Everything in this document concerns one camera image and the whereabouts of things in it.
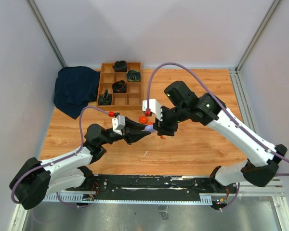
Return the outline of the dark green rolled belt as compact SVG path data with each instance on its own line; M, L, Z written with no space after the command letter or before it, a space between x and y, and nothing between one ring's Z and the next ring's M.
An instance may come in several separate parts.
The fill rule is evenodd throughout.
M128 82L140 82L141 81L141 73L136 70L129 70L126 74Z

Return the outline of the dark blue cloth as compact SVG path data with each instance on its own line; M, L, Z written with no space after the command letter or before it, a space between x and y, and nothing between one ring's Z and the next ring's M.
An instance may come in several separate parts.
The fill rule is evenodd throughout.
M98 96L100 72L86 66L64 67L58 72L53 103L56 108L77 119L89 102Z

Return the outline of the black rolled belt top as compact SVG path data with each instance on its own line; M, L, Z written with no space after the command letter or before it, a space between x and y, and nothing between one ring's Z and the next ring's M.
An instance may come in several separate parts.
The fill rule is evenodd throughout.
M116 61L112 68L114 69L114 72L127 72L128 63L124 60Z

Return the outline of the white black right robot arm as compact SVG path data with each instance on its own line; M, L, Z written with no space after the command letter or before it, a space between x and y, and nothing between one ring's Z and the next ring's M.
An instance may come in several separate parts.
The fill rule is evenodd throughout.
M174 136L180 122L191 120L223 135L247 158L231 166L217 166L208 179L198 185L200 189L218 193L226 186L242 181L265 187L273 179L281 157L287 152L284 145L264 140L236 118L218 98L209 93L197 97L183 81L173 82L164 93L173 108L162 106L155 99L143 102L143 110L156 116L153 128L159 136Z

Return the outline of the black rolled belt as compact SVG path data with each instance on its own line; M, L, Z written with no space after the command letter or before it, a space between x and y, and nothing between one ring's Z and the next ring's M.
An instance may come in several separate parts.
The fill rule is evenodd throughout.
M112 68L114 69L114 72L127 72L128 63L124 60L116 61Z
M124 80L117 81L112 84L113 93L126 93L127 83Z

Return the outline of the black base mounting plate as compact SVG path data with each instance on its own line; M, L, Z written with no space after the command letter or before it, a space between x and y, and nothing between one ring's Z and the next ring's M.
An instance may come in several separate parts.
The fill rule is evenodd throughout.
M67 191L79 191L97 200L140 203L200 202L202 194L227 196L236 193L236 185L213 186L207 177L145 176L145 175L94 175L81 186Z

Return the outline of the black rolled belt middle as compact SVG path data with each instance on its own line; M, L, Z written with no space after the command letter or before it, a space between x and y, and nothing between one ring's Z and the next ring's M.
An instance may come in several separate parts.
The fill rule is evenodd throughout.
M126 93L127 83L124 80L117 81L112 84L113 93Z

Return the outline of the wooden compartment tray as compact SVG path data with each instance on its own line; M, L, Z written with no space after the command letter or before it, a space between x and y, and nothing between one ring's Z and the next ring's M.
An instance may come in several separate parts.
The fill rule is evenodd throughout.
M141 110L143 73L140 62L102 63L97 106L109 111Z

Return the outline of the dark rolled belt lower left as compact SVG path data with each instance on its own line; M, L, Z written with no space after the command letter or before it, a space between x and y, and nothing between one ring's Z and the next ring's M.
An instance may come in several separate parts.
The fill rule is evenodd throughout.
M104 91L102 95L99 96L98 105L111 105L112 104L112 94L109 93L108 89Z

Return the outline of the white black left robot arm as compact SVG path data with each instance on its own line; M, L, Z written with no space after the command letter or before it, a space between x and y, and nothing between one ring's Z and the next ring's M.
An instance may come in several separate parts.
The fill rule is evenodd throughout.
M93 178L83 168L101 159L106 153L103 145L120 140L131 145L151 133L145 125L126 116L117 116L112 125L105 129L91 124L80 147L66 154L43 161L35 157L26 160L9 185L12 201L30 210L49 194L77 187L89 190L93 186Z

